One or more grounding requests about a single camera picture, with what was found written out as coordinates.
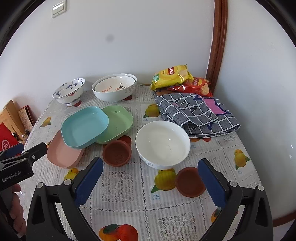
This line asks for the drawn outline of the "person's left hand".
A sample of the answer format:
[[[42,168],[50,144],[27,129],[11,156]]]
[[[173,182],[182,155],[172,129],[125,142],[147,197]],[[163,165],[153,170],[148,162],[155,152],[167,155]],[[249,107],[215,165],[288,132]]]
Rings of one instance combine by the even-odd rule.
[[[19,196],[16,194],[21,191],[19,184],[15,184],[12,187],[13,199],[10,210],[10,216],[13,219],[13,227],[20,235],[26,233],[26,221],[23,218],[23,207],[20,204]]]

